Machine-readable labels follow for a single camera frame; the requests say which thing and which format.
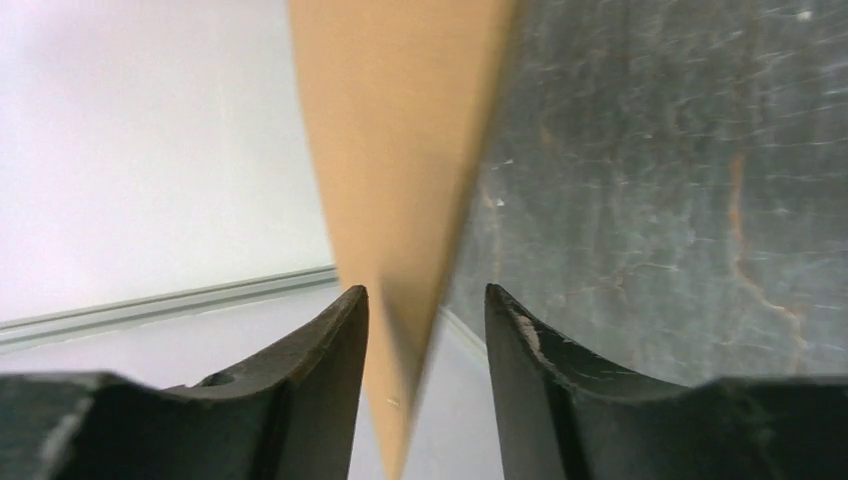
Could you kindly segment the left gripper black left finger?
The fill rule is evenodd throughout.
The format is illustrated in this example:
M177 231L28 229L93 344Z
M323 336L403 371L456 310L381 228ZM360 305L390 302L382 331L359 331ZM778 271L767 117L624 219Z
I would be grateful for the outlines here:
M369 330L368 293L194 386L110 372L1 379L5 479L344 479Z

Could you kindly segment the brown backing board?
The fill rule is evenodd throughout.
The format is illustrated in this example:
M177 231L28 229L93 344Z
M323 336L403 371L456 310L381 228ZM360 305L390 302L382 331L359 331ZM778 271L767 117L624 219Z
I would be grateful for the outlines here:
M297 88L334 262L369 295L364 384L401 477L522 5L292 1Z

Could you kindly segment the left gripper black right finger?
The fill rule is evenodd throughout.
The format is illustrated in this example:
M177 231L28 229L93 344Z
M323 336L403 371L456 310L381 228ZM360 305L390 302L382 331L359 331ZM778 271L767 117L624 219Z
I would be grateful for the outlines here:
M485 290L508 479L843 479L847 380L732 377L686 387L607 360Z

